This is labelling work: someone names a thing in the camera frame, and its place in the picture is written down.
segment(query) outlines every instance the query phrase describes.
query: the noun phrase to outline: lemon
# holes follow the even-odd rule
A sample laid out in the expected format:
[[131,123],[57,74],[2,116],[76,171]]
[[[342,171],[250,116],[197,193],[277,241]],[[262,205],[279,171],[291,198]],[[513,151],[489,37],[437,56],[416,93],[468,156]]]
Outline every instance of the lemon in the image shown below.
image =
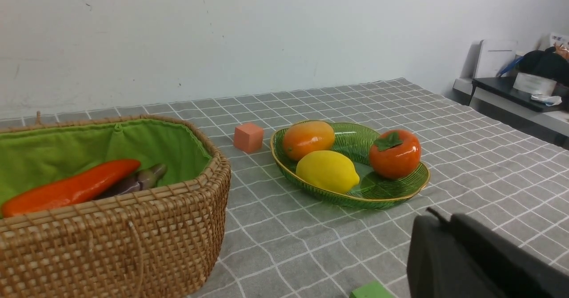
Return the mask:
[[341,153],[313,151],[297,164],[297,176],[320,189],[345,194],[360,183],[354,163]]

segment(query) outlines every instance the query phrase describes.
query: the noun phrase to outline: fake carrot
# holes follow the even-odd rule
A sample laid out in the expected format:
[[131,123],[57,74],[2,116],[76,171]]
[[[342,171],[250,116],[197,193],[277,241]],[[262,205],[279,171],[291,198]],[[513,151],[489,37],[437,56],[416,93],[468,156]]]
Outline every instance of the fake carrot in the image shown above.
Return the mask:
[[140,161],[122,159],[105,162],[73,177],[39,186],[6,201],[4,217],[75,205],[90,201],[114,183],[132,174]]

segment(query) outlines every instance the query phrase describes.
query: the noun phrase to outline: persimmon leaf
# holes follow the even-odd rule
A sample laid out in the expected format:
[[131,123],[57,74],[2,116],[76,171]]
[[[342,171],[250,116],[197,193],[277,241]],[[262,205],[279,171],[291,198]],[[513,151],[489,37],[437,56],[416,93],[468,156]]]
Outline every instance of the persimmon leaf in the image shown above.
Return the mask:
[[373,144],[377,147],[377,150],[384,151],[389,148],[393,148],[403,143],[403,140],[399,139],[399,133],[397,131],[391,132],[384,138],[376,139]]

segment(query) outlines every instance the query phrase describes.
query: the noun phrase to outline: green fabric lining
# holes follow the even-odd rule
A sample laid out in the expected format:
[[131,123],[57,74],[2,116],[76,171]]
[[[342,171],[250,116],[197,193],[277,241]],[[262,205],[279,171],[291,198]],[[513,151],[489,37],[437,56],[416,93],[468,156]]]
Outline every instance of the green fabric lining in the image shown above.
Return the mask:
[[34,187],[103,162],[137,159],[168,166],[159,186],[196,178],[211,155],[184,125],[154,119],[0,134],[0,205]]

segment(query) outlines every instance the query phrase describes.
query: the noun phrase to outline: persimmon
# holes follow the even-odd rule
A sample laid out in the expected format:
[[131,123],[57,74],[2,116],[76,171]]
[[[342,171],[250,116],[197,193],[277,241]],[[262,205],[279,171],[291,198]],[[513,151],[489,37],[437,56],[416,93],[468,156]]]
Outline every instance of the persimmon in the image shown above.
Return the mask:
[[313,151],[330,150],[334,145],[334,129],[323,121],[307,121],[291,126],[284,133],[285,154],[299,161]]
[[414,172],[420,159],[419,139],[402,129],[383,133],[369,150],[369,162],[373,170],[390,180],[400,179]]

